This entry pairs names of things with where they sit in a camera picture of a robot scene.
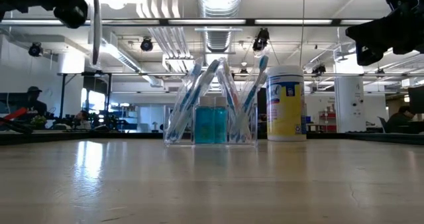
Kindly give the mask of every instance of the ventilation duct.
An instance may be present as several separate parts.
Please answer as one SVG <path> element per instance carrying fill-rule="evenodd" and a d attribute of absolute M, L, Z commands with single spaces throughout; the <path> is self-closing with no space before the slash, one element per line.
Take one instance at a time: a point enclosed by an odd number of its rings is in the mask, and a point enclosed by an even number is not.
<path fill-rule="evenodd" d="M 204 18 L 234 18 L 239 12 L 241 0 L 199 0 L 201 16 Z M 207 31 L 204 33 L 207 49 L 225 52 L 231 42 L 232 32 Z"/>

